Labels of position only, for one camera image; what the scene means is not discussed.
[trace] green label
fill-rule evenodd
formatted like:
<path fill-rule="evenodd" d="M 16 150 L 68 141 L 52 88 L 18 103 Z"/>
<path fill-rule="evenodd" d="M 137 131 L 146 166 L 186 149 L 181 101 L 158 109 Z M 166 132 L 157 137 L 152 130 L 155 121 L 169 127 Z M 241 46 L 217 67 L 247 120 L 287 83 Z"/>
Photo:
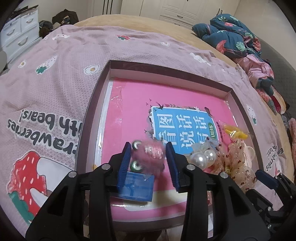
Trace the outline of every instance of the green label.
<path fill-rule="evenodd" d="M 208 125 L 209 125 L 209 130 L 210 130 L 211 137 L 214 138 L 214 139 L 217 139 L 216 138 L 215 128 L 214 128 L 213 124 L 209 122 Z"/>

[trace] pink plastic object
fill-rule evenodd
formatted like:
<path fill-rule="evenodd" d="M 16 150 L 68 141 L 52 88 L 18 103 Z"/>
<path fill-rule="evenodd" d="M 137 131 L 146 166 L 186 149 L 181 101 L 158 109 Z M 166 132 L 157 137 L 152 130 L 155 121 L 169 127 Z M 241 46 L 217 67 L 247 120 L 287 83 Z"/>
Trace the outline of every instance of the pink plastic object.
<path fill-rule="evenodd" d="M 155 139 L 144 140 L 138 144 L 138 149 L 133 151 L 132 158 L 143 168 L 142 173 L 159 176 L 164 169 L 164 145 Z"/>

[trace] blue label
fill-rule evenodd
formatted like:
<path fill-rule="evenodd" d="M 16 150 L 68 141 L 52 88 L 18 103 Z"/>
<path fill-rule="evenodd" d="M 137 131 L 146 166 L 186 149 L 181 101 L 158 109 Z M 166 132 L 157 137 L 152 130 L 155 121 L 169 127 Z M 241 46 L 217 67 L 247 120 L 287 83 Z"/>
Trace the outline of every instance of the blue label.
<path fill-rule="evenodd" d="M 164 145 L 172 142 L 176 153 L 192 152 L 193 143 L 204 143 L 207 137 L 217 138 L 214 120 L 205 111 L 155 106 L 151 108 L 151 121 L 156 139 Z"/>

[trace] red strawberry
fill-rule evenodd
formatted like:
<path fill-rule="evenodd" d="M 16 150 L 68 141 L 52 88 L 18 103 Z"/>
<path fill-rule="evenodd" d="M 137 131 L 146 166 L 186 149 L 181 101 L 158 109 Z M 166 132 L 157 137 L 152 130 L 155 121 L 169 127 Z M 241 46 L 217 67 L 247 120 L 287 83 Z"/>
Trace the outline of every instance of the red strawberry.
<path fill-rule="evenodd" d="M 8 193 L 17 191 L 20 200 L 24 200 L 29 212 L 36 216 L 40 207 L 31 196 L 30 189 L 35 188 L 39 192 L 47 195 L 45 176 L 39 176 L 37 173 L 37 163 L 40 156 L 34 152 L 28 152 L 22 159 L 17 160 L 13 165 L 10 183 L 7 186 Z"/>

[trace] black bag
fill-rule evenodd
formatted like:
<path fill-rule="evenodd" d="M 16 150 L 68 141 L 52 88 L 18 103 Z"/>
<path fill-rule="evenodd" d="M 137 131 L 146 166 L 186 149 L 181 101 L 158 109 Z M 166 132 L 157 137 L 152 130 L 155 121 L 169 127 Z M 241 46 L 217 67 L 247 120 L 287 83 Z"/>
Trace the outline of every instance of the black bag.
<path fill-rule="evenodd" d="M 65 9 L 64 11 L 61 11 L 60 13 L 58 13 L 57 15 L 55 15 L 52 18 L 52 23 L 59 23 L 61 25 L 65 25 L 65 24 L 75 24 L 78 23 L 78 17 L 76 12 L 72 12 L 69 11 L 67 9 Z"/>

